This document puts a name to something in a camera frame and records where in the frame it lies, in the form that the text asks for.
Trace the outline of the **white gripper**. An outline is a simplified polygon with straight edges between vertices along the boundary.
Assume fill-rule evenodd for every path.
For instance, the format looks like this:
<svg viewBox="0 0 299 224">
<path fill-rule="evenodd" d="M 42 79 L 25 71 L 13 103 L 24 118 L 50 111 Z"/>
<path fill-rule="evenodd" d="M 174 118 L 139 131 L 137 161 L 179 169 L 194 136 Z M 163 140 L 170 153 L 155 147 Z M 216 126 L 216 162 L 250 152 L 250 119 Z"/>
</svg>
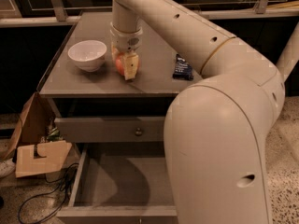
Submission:
<svg viewBox="0 0 299 224">
<path fill-rule="evenodd" d="M 133 33 L 125 33 L 110 24 L 112 61 L 116 61 L 120 52 L 126 52 L 122 57 L 124 78 L 126 80 L 134 79 L 137 74 L 139 56 L 132 50 L 137 50 L 142 45 L 142 35 L 142 29 Z"/>
</svg>

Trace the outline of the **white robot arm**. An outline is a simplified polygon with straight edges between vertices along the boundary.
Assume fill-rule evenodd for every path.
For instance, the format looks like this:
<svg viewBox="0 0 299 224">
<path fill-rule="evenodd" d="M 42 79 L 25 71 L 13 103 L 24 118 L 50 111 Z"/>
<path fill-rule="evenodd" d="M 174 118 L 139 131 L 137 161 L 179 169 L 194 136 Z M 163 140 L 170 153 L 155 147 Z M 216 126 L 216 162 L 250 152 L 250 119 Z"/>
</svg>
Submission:
<svg viewBox="0 0 299 224">
<path fill-rule="evenodd" d="M 169 106 L 164 152 L 179 224 L 272 224 L 265 139 L 284 81 L 261 53 L 172 0 L 113 0 L 113 25 L 140 17 L 201 76 Z"/>
</svg>

